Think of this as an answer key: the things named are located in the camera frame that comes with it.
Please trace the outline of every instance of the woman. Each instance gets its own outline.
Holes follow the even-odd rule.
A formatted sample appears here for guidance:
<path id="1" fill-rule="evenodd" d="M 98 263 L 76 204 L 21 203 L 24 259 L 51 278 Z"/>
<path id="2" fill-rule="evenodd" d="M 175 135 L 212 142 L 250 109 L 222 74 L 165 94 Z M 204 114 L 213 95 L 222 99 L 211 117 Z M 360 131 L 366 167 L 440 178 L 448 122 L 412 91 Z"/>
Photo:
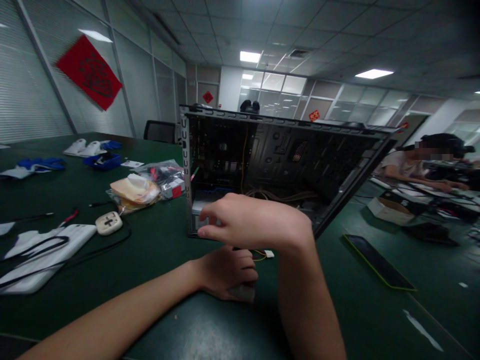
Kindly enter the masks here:
<path id="1" fill-rule="evenodd" d="M 398 147 L 377 166 L 374 175 L 423 184 L 449 193 L 452 188 L 468 190 L 461 182 L 428 180 L 423 173 L 423 160 L 451 160 L 453 154 L 464 148 L 464 142 L 453 134 L 425 135 L 415 145 Z"/>

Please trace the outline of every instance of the plastic bag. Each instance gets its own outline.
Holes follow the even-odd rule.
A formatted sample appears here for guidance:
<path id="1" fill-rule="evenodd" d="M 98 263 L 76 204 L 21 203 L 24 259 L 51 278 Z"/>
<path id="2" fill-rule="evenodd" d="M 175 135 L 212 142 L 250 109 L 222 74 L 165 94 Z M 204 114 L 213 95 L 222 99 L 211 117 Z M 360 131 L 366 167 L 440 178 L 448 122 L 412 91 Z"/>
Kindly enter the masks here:
<path id="1" fill-rule="evenodd" d="M 157 184 L 161 200 L 176 199 L 185 193 L 184 168 L 173 159 L 149 163 L 130 171 Z"/>
<path id="2" fill-rule="evenodd" d="M 126 215 L 146 208 L 160 199 L 160 188 L 137 174 L 112 182 L 106 193 L 117 204 L 118 213 Z"/>

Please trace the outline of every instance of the computer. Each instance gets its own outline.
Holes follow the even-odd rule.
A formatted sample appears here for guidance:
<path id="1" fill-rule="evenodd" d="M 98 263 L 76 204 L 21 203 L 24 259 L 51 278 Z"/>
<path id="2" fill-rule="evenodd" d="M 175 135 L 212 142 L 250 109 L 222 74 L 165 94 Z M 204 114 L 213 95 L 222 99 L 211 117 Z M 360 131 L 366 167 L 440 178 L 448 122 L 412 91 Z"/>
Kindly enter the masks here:
<path id="1" fill-rule="evenodd" d="M 316 237 L 395 143 L 397 129 L 180 106 L 187 234 L 203 206 L 234 192 L 285 202 Z"/>

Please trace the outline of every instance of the small card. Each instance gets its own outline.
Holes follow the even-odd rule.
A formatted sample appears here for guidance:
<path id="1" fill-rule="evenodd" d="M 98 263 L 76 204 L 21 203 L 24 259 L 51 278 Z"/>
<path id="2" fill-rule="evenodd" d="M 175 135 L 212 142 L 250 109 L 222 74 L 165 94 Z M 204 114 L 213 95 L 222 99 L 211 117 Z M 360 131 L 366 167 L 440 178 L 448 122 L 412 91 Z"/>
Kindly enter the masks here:
<path id="1" fill-rule="evenodd" d="M 142 166 L 143 164 L 145 164 L 145 163 L 144 162 L 127 160 L 123 164 L 120 164 L 120 165 L 125 166 L 127 168 L 138 168 L 139 166 Z"/>

